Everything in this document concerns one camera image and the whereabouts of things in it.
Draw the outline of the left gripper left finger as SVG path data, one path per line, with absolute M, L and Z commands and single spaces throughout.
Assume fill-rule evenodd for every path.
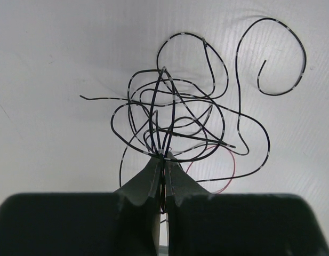
M 0 206 L 0 255 L 157 255 L 159 160 L 113 193 L 20 193 Z

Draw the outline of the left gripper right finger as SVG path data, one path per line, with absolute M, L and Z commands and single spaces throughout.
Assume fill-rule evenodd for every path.
M 329 255 L 309 204 L 293 194 L 213 194 L 165 161 L 169 255 Z

